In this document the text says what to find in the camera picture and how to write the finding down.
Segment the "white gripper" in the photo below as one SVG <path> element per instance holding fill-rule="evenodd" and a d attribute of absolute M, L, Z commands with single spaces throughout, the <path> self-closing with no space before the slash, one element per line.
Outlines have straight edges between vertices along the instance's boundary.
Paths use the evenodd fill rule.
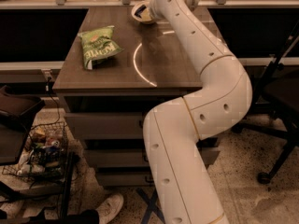
<path fill-rule="evenodd" d="M 139 13 L 142 22 L 150 22 L 152 18 L 162 20 L 164 18 L 165 0 L 150 0 L 149 9 L 146 7 Z"/>

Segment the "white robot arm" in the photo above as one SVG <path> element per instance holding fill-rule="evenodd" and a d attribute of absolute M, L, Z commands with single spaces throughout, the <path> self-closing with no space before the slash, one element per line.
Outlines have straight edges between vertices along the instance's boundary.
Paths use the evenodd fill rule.
<path fill-rule="evenodd" d="M 166 224 L 229 224 L 197 142 L 240 120 L 252 99 L 244 66 L 192 13 L 199 0 L 151 0 L 166 19 L 202 83 L 200 90 L 155 106 L 143 124 L 149 166 Z"/>

